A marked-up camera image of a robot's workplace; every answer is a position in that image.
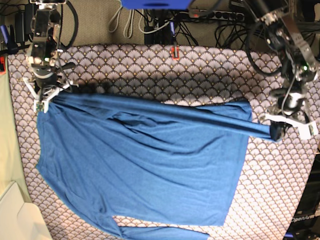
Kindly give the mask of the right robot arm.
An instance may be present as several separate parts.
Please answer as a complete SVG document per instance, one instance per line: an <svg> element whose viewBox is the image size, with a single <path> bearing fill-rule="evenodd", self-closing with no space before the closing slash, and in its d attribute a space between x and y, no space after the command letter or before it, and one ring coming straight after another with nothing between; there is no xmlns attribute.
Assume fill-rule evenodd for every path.
<svg viewBox="0 0 320 240"><path fill-rule="evenodd" d="M69 0L31 0L38 6L32 17L30 28L33 33L31 46L26 53L28 67L33 77L22 77L21 81L33 96L33 111L47 113L52 99L62 91L72 92L79 85L69 80L66 70L76 65L60 62L60 53L67 51L76 39L79 27L78 14ZM68 45L61 42L63 10L57 7L68 6L73 14L74 30Z"/></svg>

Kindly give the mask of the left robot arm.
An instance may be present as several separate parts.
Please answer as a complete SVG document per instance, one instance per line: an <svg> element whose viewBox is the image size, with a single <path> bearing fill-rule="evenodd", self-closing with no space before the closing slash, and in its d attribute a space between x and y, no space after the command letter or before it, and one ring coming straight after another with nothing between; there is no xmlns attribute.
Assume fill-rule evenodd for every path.
<svg viewBox="0 0 320 240"><path fill-rule="evenodd" d="M265 77L281 75L286 83L270 91L276 98L275 105L262 117L270 121L270 137L282 139L287 129L297 128L302 140L309 140L319 133L317 124L311 120L307 100L307 85L319 77L320 66L310 45L304 40L284 0L246 0L255 24L245 40L245 53L254 70ZM254 62L250 40L256 30L264 29L265 41L280 60L281 66L265 72Z"/></svg>

